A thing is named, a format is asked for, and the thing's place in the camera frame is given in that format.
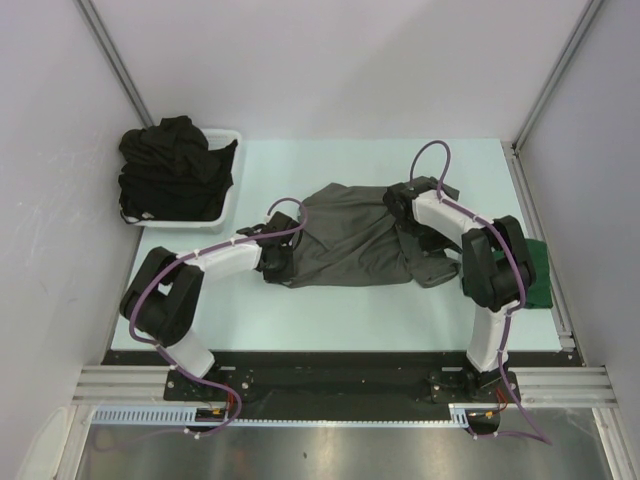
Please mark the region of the white plastic basket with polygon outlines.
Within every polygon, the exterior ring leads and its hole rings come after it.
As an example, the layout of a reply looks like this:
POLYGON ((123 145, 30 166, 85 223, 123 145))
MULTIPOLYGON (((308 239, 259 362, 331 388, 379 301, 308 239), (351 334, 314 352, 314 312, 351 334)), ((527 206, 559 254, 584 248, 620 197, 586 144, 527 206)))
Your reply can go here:
POLYGON ((221 128, 204 128, 202 132, 208 141, 212 150, 219 150, 231 144, 233 141, 238 143, 233 164, 231 167, 231 177, 233 184, 229 187, 224 197, 221 213, 219 217, 211 221, 169 221, 156 220, 151 218, 138 218, 136 216, 127 216, 121 212, 121 218, 128 225, 138 227, 165 229, 165 230, 209 230, 212 233, 221 233, 224 227, 230 223, 235 214, 238 196, 240 191, 241 179, 244 173, 246 163, 246 145, 240 132, 231 129, 221 128))

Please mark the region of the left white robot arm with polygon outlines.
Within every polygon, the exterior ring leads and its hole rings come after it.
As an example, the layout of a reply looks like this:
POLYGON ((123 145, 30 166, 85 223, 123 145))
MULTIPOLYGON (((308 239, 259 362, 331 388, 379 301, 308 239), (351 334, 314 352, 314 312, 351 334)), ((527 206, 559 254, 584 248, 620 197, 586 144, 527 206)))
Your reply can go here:
POLYGON ((267 283, 292 279, 293 239, 303 225, 281 212, 241 229, 217 246, 177 254, 164 247, 149 251, 119 305, 132 336, 165 352, 170 363, 188 375, 186 387, 197 398, 214 397, 221 376, 215 358, 192 329, 206 280, 226 279, 256 271, 267 283))

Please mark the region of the black t shirts pile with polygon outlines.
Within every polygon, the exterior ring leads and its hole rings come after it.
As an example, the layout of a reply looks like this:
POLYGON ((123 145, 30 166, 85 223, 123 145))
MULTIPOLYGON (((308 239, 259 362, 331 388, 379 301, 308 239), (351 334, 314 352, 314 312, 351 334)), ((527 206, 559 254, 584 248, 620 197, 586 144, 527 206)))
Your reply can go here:
POLYGON ((213 149, 192 120, 164 118, 121 138, 120 210, 134 221, 215 221, 233 185, 237 139, 213 149))

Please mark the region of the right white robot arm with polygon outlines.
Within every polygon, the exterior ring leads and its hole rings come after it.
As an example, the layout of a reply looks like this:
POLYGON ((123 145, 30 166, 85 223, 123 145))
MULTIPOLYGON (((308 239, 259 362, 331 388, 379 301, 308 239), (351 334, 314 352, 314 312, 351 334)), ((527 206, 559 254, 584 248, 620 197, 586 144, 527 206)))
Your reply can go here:
POLYGON ((536 271, 515 217, 489 221, 458 199, 457 189, 424 176, 394 184, 383 195, 396 226, 423 252, 460 254, 463 294, 475 303, 461 388, 469 399, 484 401, 506 370, 507 320, 526 303, 536 271))

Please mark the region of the grey t shirt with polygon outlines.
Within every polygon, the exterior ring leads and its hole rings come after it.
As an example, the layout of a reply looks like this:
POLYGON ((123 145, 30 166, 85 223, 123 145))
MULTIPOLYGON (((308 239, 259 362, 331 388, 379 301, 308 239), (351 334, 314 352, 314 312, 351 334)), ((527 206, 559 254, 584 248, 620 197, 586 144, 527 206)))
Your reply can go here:
POLYGON ((330 183, 307 197, 308 221, 293 252, 290 288, 368 287, 417 282, 432 288, 454 279, 460 263, 440 248, 425 252, 398 229, 380 186, 330 183))

